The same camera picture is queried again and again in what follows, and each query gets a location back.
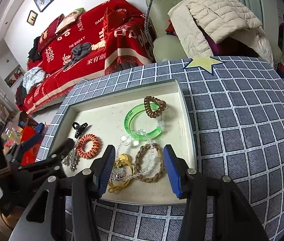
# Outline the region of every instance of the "cable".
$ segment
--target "cable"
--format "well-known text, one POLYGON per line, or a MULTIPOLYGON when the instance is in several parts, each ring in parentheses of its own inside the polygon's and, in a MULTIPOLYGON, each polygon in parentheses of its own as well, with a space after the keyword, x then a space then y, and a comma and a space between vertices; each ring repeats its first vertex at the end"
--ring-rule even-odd
POLYGON ((151 47, 153 49, 153 42, 152 42, 151 36, 149 34, 149 14, 150 14, 152 2, 153 2, 153 0, 149 1, 149 5, 148 5, 147 10, 146 10, 145 22, 144 22, 144 32, 145 32, 145 35, 146 35, 146 38, 147 38, 149 44, 151 45, 151 47))

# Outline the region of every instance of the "red pillow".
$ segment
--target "red pillow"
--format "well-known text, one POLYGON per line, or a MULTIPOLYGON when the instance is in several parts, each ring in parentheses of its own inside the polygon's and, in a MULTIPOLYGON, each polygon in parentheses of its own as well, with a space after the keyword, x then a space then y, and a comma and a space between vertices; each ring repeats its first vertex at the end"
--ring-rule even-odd
POLYGON ((109 33, 112 33, 112 35, 114 35, 113 31, 127 21, 127 14, 107 8, 103 19, 104 40, 107 42, 109 33))
POLYGON ((41 51, 56 37, 56 29, 64 18, 64 14, 61 14, 57 17, 52 23, 46 28, 46 30, 40 36, 40 40, 38 42, 37 51, 41 53, 41 51))

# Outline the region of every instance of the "yellow star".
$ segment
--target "yellow star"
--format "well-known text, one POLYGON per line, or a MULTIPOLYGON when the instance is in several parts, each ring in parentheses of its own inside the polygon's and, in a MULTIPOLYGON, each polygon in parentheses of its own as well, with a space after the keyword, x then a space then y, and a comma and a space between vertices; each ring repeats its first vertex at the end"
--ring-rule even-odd
POLYGON ((223 63, 222 61, 212 59, 211 57, 195 57, 195 58, 190 58, 190 59, 192 60, 184 68, 200 67, 206 70, 211 75, 214 75, 213 65, 223 63))

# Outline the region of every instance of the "light blue cloth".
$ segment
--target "light blue cloth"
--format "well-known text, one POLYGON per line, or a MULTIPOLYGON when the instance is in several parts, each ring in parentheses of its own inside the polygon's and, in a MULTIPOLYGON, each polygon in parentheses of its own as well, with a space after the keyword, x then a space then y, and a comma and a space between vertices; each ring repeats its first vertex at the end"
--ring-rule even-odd
POLYGON ((38 84, 45 80, 46 72, 41 67, 34 67, 24 74, 23 87, 26 89, 26 93, 30 91, 38 84))

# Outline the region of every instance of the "braided brown bracelet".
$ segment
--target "braided brown bracelet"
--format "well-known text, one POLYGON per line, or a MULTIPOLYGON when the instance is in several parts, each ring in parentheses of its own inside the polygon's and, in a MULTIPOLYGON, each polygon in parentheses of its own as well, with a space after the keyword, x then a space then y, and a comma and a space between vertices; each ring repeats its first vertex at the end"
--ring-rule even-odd
MULTIPOLYGON (((154 177, 152 178, 145 178, 142 175, 137 177, 140 181, 143 181, 146 183, 157 182, 159 178, 162 176, 163 172, 165 171, 162 151, 160 150, 159 146, 156 143, 153 144, 153 147, 156 149, 156 151, 158 152, 158 155, 160 156, 160 171, 156 173, 154 177)), ((134 173, 138 173, 141 170, 140 165, 139 165, 140 157, 141 155, 145 154, 145 152, 150 148, 151 148, 151 145, 149 143, 140 147, 140 150, 137 152, 137 155, 135 156, 134 173)))

